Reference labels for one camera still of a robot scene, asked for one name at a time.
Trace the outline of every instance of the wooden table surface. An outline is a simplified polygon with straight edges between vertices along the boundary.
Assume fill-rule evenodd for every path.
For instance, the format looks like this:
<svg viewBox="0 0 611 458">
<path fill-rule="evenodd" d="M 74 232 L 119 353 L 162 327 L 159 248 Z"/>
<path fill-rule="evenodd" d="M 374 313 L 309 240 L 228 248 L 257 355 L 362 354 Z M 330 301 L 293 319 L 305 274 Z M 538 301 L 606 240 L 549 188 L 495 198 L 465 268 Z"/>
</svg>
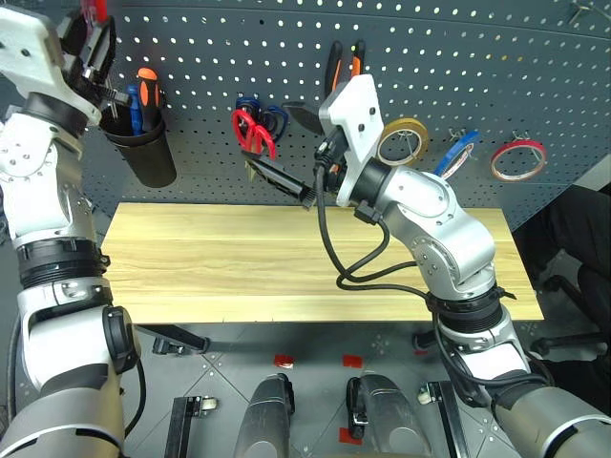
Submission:
<svg viewBox="0 0 611 458">
<path fill-rule="evenodd" d="M 496 242 L 498 284 L 517 295 L 515 320 L 541 320 L 505 218 L 469 209 Z M 344 265 L 381 239 L 350 209 L 329 208 L 331 238 Z M 400 291 L 347 292 L 335 286 L 315 210 L 255 205 L 121 203 L 104 240 L 115 305 L 135 323 L 428 321 L 422 299 Z M 411 260 L 392 240 L 363 273 Z M 388 281 L 426 291 L 416 267 Z"/>
</svg>

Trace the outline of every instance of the gray pegboard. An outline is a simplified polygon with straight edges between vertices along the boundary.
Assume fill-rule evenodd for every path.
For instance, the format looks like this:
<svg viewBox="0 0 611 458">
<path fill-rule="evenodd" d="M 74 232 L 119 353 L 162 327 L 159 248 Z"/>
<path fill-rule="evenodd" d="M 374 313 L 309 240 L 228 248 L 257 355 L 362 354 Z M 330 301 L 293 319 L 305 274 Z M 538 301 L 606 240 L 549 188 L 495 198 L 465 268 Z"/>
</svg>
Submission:
<svg viewBox="0 0 611 458">
<path fill-rule="evenodd" d="M 162 190 L 140 185 L 92 129 L 86 189 L 109 214 L 120 200 L 294 203 L 246 179 L 230 110 L 237 93 L 256 93 L 266 104 L 320 104 L 334 39 L 346 54 L 357 39 L 366 40 L 367 71 L 385 122 L 411 116 L 427 126 L 431 142 L 415 164 L 419 170 L 431 171 L 448 150 L 450 128 L 481 133 L 451 183 L 462 205 L 500 206 L 512 228 L 609 152 L 609 22 L 590 12 L 569 25 L 568 1 L 119 3 L 109 4 L 118 35 L 114 83 L 134 81 L 143 65 L 158 71 L 179 177 Z M 596 5 L 610 11 L 609 4 Z M 548 164 L 529 181 L 501 183 L 490 174 L 490 156 L 513 130 L 542 141 Z M 319 142 L 292 123 L 278 160 L 310 180 Z M 503 167 L 527 167 L 524 155 L 507 156 Z"/>
</svg>

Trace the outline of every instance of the pliers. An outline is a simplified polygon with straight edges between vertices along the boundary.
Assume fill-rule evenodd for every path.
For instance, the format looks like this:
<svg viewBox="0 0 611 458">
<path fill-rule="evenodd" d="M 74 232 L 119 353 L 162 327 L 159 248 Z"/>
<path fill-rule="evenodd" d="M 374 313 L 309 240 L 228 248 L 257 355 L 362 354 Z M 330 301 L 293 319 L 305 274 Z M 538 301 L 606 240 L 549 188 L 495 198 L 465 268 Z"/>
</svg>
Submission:
<svg viewBox="0 0 611 458">
<path fill-rule="evenodd" d="M 339 41 L 334 41 L 328 54 L 327 69 L 325 70 L 325 97 L 328 97 L 340 79 L 342 67 L 342 52 L 344 47 Z M 352 47 L 352 71 L 350 77 L 362 74 L 365 70 L 365 41 L 358 40 Z"/>
</svg>

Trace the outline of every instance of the screwdriver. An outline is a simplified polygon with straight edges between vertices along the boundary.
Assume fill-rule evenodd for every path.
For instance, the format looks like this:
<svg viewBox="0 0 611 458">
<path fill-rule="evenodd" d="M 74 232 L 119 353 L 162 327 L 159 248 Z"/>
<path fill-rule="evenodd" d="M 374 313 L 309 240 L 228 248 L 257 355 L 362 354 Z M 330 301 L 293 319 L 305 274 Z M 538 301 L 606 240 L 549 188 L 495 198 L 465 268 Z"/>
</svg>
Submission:
<svg viewBox="0 0 611 458">
<path fill-rule="evenodd" d="M 131 96 L 130 117 L 132 119 L 132 133 L 142 135 L 142 110 L 137 98 L 137 84 L 127 86 L 127 94 Z"/>
<path fill-rule="evenodd" d="M 137 76 L 141 80 L 138 94 L 142 107 L 142 130 L 149 132 L 155 129 L 159 123 L 161 101 L 159 82 L 157 74 L 147 67 L 139 69 Z"/>
</svg>

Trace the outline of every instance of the black pen holder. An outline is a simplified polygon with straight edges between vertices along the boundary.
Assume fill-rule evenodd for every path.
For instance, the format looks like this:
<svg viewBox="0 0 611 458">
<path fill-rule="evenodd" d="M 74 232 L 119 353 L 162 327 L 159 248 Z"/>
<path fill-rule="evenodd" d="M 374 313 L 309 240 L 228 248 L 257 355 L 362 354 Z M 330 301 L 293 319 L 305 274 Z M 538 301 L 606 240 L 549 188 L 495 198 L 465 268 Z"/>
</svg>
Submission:
<svg viewBox="0 0 611 458">
<path fill-rule="evenodd" d="M 116 106 L 117 118 L 111 108 L 102 112 L 99 127 L 127 160 L 137 179 L 149 188 L 162 188 L 176 179 L 176 167 L 165 137 L 165 123 L 159 123 L 152 131 L 142 135 L 132 134 L 130 109 Z"/>
</svg>

